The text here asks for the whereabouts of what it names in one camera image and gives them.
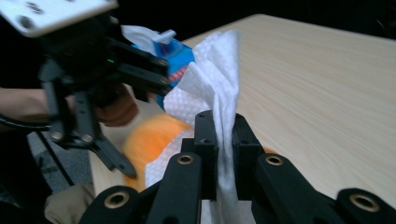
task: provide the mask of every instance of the orange sponge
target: orange sponge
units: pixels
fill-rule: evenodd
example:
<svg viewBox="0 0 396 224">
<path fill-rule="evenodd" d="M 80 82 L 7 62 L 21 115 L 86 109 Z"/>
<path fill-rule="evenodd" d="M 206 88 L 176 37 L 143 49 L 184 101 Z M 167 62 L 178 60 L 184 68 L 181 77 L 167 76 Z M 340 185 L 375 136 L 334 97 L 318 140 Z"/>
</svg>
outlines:
<svg viewBox="0 0 396 224">
<path fill-rule="evenodd" d="M 126 139 L 123 154 L 136 169 L 136 177 L 124 177 L 124 184 L 138 192 L 146 188 L 145 166 L 156 160 L 166 146 L 190 125 L 166 113 L 138 125 Z"/>
</svg>

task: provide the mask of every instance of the wooden table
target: wooden table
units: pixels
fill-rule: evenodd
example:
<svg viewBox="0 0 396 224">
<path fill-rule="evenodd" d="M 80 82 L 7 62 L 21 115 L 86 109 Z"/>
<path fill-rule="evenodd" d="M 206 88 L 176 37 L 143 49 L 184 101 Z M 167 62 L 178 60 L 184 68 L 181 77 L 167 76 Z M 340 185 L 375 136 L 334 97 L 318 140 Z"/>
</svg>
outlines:
<svg viewBox="0 0 396 224">
<path fill-rule="evenodd" d="M 262 145 L 332 198 L 356 187 L 396 207 L 396 42 L 265 15 L 216 31 L 231 29 L 241 31 L 237 112 Z M 129 129 L 105 133 L 120 146 Z M 97 193 L 120 183 L 98 163 Z"/>
</svg>

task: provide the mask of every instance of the person's arm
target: person's arm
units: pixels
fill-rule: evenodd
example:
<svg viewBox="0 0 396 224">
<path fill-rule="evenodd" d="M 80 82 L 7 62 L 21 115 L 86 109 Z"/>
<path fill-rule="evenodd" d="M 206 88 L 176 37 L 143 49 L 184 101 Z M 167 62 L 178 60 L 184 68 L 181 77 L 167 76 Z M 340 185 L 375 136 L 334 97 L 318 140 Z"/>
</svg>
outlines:
<svg viewBox="0 0 396 224">
<path fill-rule="evenodd" d="M 123 84 L 116 87 L 116 92 L 118 98 L 115 102 L 103 108 L 95 108 L 98 121 L 108 127 L 126 125 L 138 112 L 134 99 Z M 73 96 L 66 97 L 66 101 L 71 111 L 74 111 Z M 0 88 L 0 114 L 25 122 L 49 122 L 49 108 L 44 90 Z M 9 130 L 9 127 L 0 124 L 0 133 Z"/>
<path fill-rule="evenodd" d="M 0 114 L 19 121 L 48 122 L 49 109 L 43 90 L 0 88 Z M 0 132 L 11 128 L 0 124 Z"/>
</svg>

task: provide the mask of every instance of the white paper towel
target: white paper towel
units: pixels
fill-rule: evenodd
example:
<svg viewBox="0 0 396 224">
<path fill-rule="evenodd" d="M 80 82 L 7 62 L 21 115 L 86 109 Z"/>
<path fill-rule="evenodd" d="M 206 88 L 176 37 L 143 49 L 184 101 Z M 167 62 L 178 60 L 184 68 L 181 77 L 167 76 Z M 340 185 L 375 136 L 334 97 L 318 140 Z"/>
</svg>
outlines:
<svg viewBox="0 0 396 224">
<path fill-rule="evenodd" d="M 212 203 L 213 223 L 241 223 L 233 171 L 232 131 L 239 94 L 239 38 L 236 30 L 215 32 L 192 49 L 190 63 L 178 85 L 165 96 L 164 109 L 172 117 L 194 127 L 196 114 L 211 109 L 219 145 L 217 201 Z M 146 167 L 147 184 L 160 180 L 164 162 L 180 151 L 183 132 L 160 158 Z"/>
</svg>

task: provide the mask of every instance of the white robot part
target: white robot part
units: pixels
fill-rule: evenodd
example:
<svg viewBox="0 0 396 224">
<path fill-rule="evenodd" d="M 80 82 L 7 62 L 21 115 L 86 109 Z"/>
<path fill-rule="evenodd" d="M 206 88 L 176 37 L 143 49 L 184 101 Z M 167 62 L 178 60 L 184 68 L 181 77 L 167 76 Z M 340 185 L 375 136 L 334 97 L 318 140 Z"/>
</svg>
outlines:
<svg viewBox="0 0 396 224">
<path fill-rule="evenodd" d="M 0 14 L 27 37 L 40 37 L 119 6 L 117 0 L 1 0 Z"/>
</svg>

